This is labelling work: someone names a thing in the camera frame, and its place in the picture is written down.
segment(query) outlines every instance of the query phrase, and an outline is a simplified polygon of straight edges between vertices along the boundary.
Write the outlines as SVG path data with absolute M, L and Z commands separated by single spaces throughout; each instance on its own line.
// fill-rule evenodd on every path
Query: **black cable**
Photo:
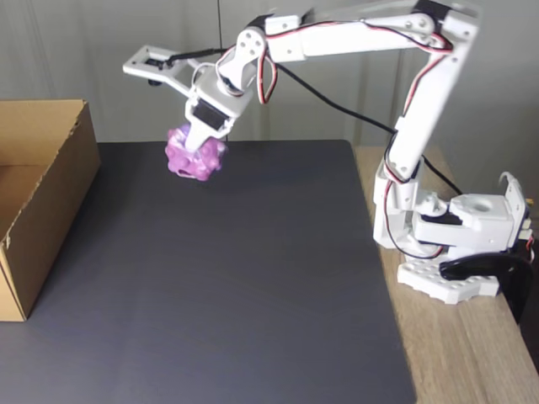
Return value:
M 219 47 L 222 48 L 221 0 L 217 0 L 217 22 L 219 23 Z
M 285 74 L 287 74 L 290 78 L 297 81 L 299 84 L 301 84 L 306 90 L 310 91 L 313 95 L 320 98 L 324 103 L 329 105 L 330 107 L 333 107 L 337 109 L 338 111 L 353 116 L 354 118 L 358 120 L 364 120 L 365 122 L 368 122 L 371 125 L 374 125 L 382 130 L 385 130 L 386 132 L 389 132 L 391 134 L 395 134 L 396 131 L 393 128 L 390 128 L 389 126 L 384 125 L 382 122 L 378 122 L 377 120 L 374 120 L 372 118 L 369 118 L 368 116 L 364 116 L 363 114 L 357 113 L 355 111 L 351 111 L 350 109 L 346 109 L 345 107 L 336 104 L 334 101 L 320 93 L 316 88 L 311 86 L 308 82 L 303 81 L 302 78 L 298 77 L 295 73 L 288 70 L 286 67 L 282 66 L 280 63 L 275 63 L 277 65 L 277 68 L 279 70 L 282 70 Z
M 462 191 L 460 188 L 458 188 L 448 177 L 446 177 L 443 173 L 438 170 L 435 166 L 432 165 L 432 162 L 426 157 L 423 156 L 424 164 L 432 171 L 434 174 L 436 174 L 444 183 L 446 183 L 449 188 L 453 189 L 457 195 L 462 195 Z
M 387 188 L 386 188 L 386 193 L 384 194 L 384 216 L 385 216 L 385 219 L 386 219 L 386 230 L 387 230 L 387 234 L 389 236 L 389 238 L 391 239 L 391 242 L 393 243 L 393 246 L 395 246 L 395 248 L 402 254 L 404 255 L 407 255 L 409 257 L 412 257 L 412 258 L 415 258 L 415 259 L 424 259 L 424 260 L 429 260 L 429 259 L 435 259 L 435 258 L 438 258 L 441 254 L 441 252 L 443 251 L 443 248 L 439 247 L 438 248 L 438 251 L 435 252 L 434 254 L 432 255 L 429 255 L 428 257 L 422 257 L 420 255 L 415 255 L 415 254 L 412 254 L 410 252 L 406 252 L 404 251 L 398 244 L 397 242 L 395 241 L 395 239 L 393 238 L 393 234 L 391 233 L 391 228 L 389 226 L 389 215 L 387 214 L 387 196 L 389 194 L 389 190 L 391 189 L 393 185 L 393 182 L 390 181 L 389 183 L 387 183 Z
M 287 74 L 290 78 L 301 84 L 306 90 L 310 91 L 312 94 L 320 98 L 324 103 L 329 105 L 330 107 L 333 107 L 337 109 L 338 111 L 353 116 L 354 118 L 358 120 L 364 120 L 365 122 L 368 122 L 371 125 L 374 125 L 382 130 L 385 130 L 389 134 L 392 135 L 391 140 L 389 141 L 389 144 L 387 145 L 387 148 L 384 152 L 384 159 L 387 159 L 387 153 L 389 152 L 389 149 L 391 149 L 391 145 L 393 144 L 393 140 L 395 138 L 395 135 L 397 134 L 397 131 L 389 126 L 384 125 L 382 122 L 378 122 L 377 120 L 374 120 L 372 118 L 369 118 L 368 116 L 364 116 L 363 114 L 359 114 L 355 111 L 352 111 L 350 109 L 346 109 L 345 107 L 336 104 L 334 101 L 320 93 L 316 88 L 311 86 L 309 83 L 305 82 L 303 79 L 298 77 L 295 73 L 288 70 L 286 67 L 282 66 L 280 63 L 275 63 L 277 65 L 277 68 L 282 70 L 285 74 Z M 446 177 L 438 168 L 436 168 L 430 160 L 423 156 L 424 162 L 426 166 L 435 174 L 437 175 L 444 183 L 446 183 L 451 189 L 453 189 L 457 194 L 462 195 L 462 191 L 448 178 Z
M 186 59 L 195 59 L 197 57 L 205 57 L 212 55 L 222 55 L 227 49 L 223 48 L 209 48 L 204 50 L 197 50 L 195 52 L 178 53 L 177 55 L 170 56 L 165 62 L 172 66 L 175 61 L 184 61 Z

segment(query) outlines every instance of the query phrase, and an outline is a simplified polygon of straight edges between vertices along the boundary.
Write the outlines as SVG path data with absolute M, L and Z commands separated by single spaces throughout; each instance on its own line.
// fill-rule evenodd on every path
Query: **black mat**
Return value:
M 232 143 L 209 183 L 163 148 L 101 145 L 31 318 L 0 324 L 0 402 L 414 402 L 348 143 Z

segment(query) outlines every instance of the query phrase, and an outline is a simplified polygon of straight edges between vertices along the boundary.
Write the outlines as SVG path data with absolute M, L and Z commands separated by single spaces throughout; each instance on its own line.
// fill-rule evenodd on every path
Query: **purple toy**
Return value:
M 168 144 L 165 147 L 168 169 L 180 177 L 206 181 L 211 173 L 221 169 L 221 157 L 227 147 L 222 141 L 211 137 L 199 150 L 188 151 L 185 149 L 185 139 L 189 129 L 190 125 L 185 124 L 168 131 Z

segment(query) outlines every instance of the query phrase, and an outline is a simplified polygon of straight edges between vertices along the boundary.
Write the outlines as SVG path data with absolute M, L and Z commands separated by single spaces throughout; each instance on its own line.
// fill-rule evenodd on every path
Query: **robotic arm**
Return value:
M 399 281 L 433 297 L 457 303 L 472 295 L 495 294 L 498 284 L 492 285 L 491 279 L 476 282 L 470 292 L 469 285 L 444 286 L 439 272 L 433 279 L 420 276 L 427 268 L 439 271 L 443 262 L 508 251 L 519 238 L 531 236 L 524 196 L 510 174 L 505 196 L 460 195 L 446 202 L 420 188 L 423 152 L 478 33 L 478 11 L 461 3 L 402 0 L 344 12 L 346 19 L 311 12 L 258 17 L 215 65 L 174 61 L 174 52 L 144 46 L 124 65 L 124 72 L 165 82 L 188 98 L 190 130 L 184 148 L 196 154 L 210 138 L 230 132 L 254 95 L 252 87 L 259 102 L 267 103 L 276 83 L 276 62 L 392 49 L 429 53 L 376 172 L 374 238 L 406 254 Z M 272 71 L 266 93 L 265 62 Z M 176 78 L 186 66 L 194 69 L 190 86 Z

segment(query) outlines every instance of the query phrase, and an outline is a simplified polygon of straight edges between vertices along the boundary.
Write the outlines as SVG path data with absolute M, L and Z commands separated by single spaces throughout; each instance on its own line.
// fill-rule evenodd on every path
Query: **wooden surface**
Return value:
M 382 153 L 382 147 L 355 150 L 372 220 Z M 450 173 L 439 150 L 427 156 Z M 431 172 L 426 174 L 424 188 L 445 199 L 454 196 Z M 381 248 L 380 255 L 419 403 L 539 403 L 539 376 L 502 295 L 447 306 L 397 283 L 399 252 Z

